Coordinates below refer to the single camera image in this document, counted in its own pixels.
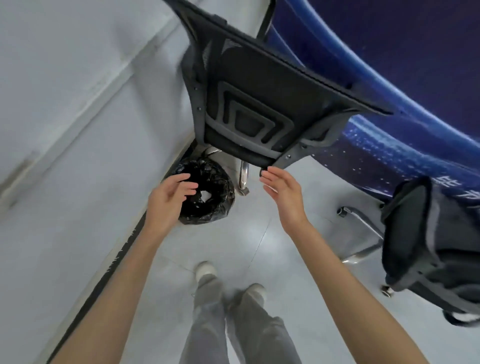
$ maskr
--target floor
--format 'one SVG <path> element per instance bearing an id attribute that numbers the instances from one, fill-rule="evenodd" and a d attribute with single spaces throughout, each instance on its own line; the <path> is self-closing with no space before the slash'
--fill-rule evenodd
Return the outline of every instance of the floor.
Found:
<path id="1" fill-rule="evenodd" d="M 213 156 L 237 180 L 240 162 Z M 302 185 L 305 210 L 339 256 L 376 242 L 376 237 L 352 216 L 336 215 L 339 206 L 362 209 L 379 219 L 378 201 L 340 179 L 313 158 L 287 170 Z M 303 363 L 354 363 L 330 314 L 290 238 L 283 232 L 276 206 L 251 167 L 250 194 L 237 195 L 227 218 L 200 225 L 178 224 L 160 246 L 150 271 L 123 354 L 126 363 L 179 361 L 192 324 L 195 266 L 211 261 L 227 294 L 259 282 L 267 289 L 266 310 L 284 319 Z M 413 337 L 432 363 L 476 363 L 479 334 L 443 321 L 438 309 L 410 292 L 392 299 L 379 292 L 384 272 L 374 254 L 351 267 L 352 272 L 381 301 Z M 228 343 L 230 363 L 238 359 Z"/>

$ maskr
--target shoe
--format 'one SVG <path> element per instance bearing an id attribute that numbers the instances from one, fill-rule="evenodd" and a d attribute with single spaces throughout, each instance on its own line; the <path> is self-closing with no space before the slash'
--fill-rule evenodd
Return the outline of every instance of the shoe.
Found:
<path id="1" fill-rule="evenodd" d="M 249 294 L 261 306 L 265 305 L 267 300 L 267 290 L 259 283 L 252 284 L 244 294 Z"/>
<path id="2" fill-rule="evenodd" d="M 212 263 L 201 262 L 199 265 L 197 265 L 197 268 L 195 268 L 195 279 L 197 280 L 197 283 L 200 282 L 202 277 L 207 274 L 213 274 L 215 277 L 217 276 L 216 269 Z"/>

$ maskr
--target trash bin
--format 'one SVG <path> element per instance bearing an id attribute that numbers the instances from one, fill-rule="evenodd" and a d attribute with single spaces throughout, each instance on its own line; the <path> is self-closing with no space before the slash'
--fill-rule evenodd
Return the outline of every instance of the trash bin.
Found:
<path id="1" fill-rule="evenodd" d="M 235 188 L 225 170 L 210 158 L 184 159 L 173 174 L 190 173 L 197 182 L 197 193 L 183 202 L 179 220 L 185 225 L 200 225 L 225 218 L 235 202 Z"/>

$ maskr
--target office chair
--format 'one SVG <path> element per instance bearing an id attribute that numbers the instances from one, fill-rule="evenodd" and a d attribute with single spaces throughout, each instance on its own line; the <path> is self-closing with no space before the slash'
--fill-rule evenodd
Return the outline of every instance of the office chair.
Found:
<path id="1" fill-rule="evenodd" d="M 190 39 L 181 69 L 195 138 L 242 161 L 242 195 L 249 163 L 285 168 L 330 146 L 351 116 L 391 114 L 268 48 L 271 18 L 255 39 L 186 0 L 165 2 Z"/>
<path id="2" fill-rule="evenodd" d="M 443 309 L 453 325 L 472 327 L 480 318 L 463 321 L 454 314 L 480 315 L 480 229 L 478 217 L 456 200 L 443 196 L 430 178 L 401 183 L 393 200 L 382 208 L 385 234 L 361 211 L 343 206 L 380 238 L 344 263 L 357 263 L 383 248 L 386 285 L 382 293 L 409 289 Z"/>

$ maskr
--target hand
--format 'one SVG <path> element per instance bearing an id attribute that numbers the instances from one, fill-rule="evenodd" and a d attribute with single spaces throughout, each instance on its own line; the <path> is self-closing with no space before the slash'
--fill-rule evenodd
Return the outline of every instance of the hand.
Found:
<path id="1" fill-rule="evenodd" d="M 189 173 L 175 174 L 166 178 L 153 189 L 148 197 L 147 214 L 142 234 L 161 243 L 180 216 L 181 205 L 186 196 L 194 195 L 198 183 L 184 182 Z"/>
<path id="2" fill-rule="evenodd" d="M 260 182 L 265 184 L 264 190 L 276 202 L 280 222 L 288 235 L 291 236 L 295 229 L 301 229 L 305 223 L 309 223 L 303 208 L 301 187 L 290 173 L 277 167 L 268 167 L 268 170 L 262 171 Z"/>

